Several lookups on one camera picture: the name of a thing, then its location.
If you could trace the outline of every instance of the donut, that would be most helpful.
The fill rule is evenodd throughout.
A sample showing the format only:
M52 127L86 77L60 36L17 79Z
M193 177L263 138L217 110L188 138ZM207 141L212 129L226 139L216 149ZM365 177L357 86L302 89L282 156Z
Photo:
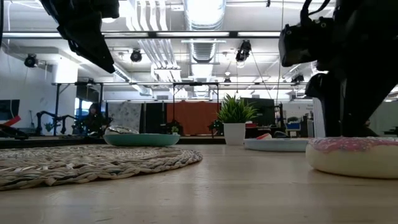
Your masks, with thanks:
M380 179L398 178L398 139L320 138L309 140L305 157L316 170Z

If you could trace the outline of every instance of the white pot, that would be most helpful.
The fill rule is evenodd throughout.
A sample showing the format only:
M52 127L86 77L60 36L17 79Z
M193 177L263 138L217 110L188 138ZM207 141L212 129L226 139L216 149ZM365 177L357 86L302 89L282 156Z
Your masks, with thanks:
M244 123L224 124L224 137L229 146L242 146L245 134L246 126Z

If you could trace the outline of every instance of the orange wall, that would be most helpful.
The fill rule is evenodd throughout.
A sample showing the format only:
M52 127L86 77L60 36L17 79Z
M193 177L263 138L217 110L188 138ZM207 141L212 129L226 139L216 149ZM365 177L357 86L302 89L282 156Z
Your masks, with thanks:
M211 134L208 126L217 119L217 103L175 103L175 119L183 126L184 135ZM173 104L167 104L167 122L173 120Z

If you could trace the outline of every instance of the spotlight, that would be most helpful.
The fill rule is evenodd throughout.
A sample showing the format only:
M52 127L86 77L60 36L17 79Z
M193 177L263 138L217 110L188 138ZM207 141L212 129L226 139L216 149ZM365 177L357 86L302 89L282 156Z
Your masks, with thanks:
M131 59L132 62L140 62L142 60L141 50L140 49L134 49L132 51L130 59Z
M28 55L27 55L27 58L25 59L24 64L25 64L25 66L28 67L28 68L37 67L36 54L28 54Z
M250 55L251 51L251 44L249 40L244 40L241 47L236 54L236 61L237 62L244 62Z
M226 77L226 78L224 79L224 82L231 83L231 78L230 78L230 77Z
M304 82L303 74L299 73L296 76L292 77L291 82L294 83L293 86L296 86L296 85L300 84L301 82Z
M236 67L237 68L243 68L244 64L245 64L245 62L236 62Z

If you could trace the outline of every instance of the pink frosting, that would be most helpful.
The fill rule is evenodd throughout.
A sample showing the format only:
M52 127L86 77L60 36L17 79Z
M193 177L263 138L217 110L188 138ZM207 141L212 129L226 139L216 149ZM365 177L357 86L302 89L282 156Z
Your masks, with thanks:
M332 151L365 152L374 146L398 146L393 138L318 138L309 141L315 150L329 153Z

